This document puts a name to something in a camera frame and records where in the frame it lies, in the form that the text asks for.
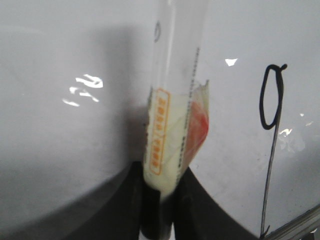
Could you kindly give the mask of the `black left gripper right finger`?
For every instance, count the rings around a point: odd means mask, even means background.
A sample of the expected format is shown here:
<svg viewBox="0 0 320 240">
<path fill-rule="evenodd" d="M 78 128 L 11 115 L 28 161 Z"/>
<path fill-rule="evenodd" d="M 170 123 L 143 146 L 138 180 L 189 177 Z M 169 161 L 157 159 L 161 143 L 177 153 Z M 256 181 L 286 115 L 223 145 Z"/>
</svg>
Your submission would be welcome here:
<svg viewBox="0 0 320 240">
<path fill-rule="evenodd" d="M 177 240 L 257 240 L 206 192 L 190 168 L 175 195 L 174 236 Z"/>
</svg>

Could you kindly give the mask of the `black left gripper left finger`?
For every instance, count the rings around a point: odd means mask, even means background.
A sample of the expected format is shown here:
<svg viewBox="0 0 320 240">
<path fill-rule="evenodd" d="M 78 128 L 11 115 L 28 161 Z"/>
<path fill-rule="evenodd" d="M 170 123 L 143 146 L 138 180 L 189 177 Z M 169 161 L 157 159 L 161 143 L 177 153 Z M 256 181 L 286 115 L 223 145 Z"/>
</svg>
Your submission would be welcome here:
<svg viewBox="0 0 320 240">
<path fill-rule="evenodd" d="M 137 240 L 142 164 L 134 161 L 110 181 L 36 223 L 30 240 Z"/>
</svg>

